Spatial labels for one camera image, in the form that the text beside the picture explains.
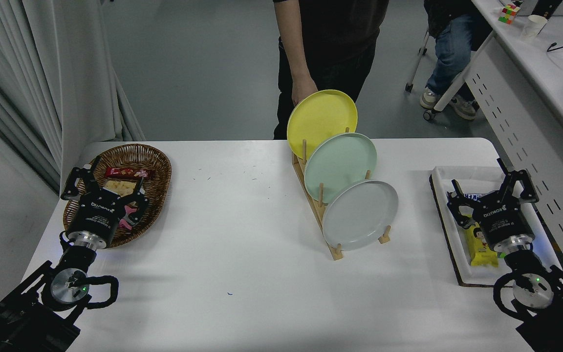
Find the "person's right hand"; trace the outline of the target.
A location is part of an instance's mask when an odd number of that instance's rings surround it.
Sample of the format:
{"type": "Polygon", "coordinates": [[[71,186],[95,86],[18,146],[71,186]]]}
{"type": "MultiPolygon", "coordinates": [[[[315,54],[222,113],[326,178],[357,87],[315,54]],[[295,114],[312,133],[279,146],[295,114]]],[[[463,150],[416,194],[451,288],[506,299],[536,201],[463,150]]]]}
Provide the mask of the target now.
{"type": "Polygon", "coordinates": [[[296,77],[293,76],[291,80],[291,102],[293,103],[293,106],[297,106],[305,98],[319,91],[310,74],[299,75],[296,77]]]}

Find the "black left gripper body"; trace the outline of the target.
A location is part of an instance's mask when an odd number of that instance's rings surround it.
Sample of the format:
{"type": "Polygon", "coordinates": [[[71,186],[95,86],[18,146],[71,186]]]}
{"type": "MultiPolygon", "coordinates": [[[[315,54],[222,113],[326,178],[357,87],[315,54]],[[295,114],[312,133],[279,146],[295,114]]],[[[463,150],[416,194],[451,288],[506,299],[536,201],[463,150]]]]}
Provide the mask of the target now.
{"type": "Polygon", "coordinates": [[[87,192],[68,226],[68,239],[90,234],[100,238],[102,246],[110,246],[120,220],[126,216],[125,205],[135,201],[134,194],[122,197],[110,190],[87,192]]]}

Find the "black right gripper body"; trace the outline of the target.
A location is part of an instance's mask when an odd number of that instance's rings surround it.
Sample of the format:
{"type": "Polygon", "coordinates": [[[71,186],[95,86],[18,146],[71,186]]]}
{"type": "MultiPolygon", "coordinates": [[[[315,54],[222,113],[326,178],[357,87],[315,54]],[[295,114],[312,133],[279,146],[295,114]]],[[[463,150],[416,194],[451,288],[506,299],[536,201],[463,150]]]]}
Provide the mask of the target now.
{"type": "Polygon", "coordinates": [[[486,243],[493,251],[509,251],[516,245],[533,243],[535,234],[515,196],[485,194],[475,204],[472,218],[478,223],[486,243]]]}

